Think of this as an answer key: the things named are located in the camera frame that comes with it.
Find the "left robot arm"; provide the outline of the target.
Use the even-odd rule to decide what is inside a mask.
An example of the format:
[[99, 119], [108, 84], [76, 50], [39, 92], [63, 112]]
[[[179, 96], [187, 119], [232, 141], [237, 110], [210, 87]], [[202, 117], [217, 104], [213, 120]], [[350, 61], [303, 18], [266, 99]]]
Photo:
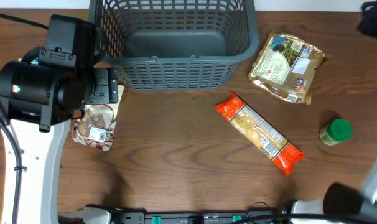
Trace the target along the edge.
[[110, 223], [112, 211], [89, 206], [58, 213], [63, 147], [76, 110], [119, 100], [117, 73], [97, 68], [104, 30], [54, 14], [43, 47], [0, 70], [0, 128], [6, 154], [3, 223]]

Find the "gold foil food bag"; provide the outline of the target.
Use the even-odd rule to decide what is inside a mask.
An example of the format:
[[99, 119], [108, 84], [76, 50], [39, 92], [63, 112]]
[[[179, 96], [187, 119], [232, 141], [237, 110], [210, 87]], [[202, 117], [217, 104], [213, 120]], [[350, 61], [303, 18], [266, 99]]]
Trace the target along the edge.
[[315, 73], [327, 59], [313, 44], [291, 34], [271, 32], [248, 78], [280, 100], [309, 105]]

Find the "grey plastic slotted basket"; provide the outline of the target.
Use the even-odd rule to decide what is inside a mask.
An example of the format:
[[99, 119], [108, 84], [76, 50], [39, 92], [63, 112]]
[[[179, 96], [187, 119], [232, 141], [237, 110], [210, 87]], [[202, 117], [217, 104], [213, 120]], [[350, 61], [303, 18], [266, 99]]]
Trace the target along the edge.
[[134, 90], [218, 89], [259, 45], [252, 0], [91, 0], [89, 20]]

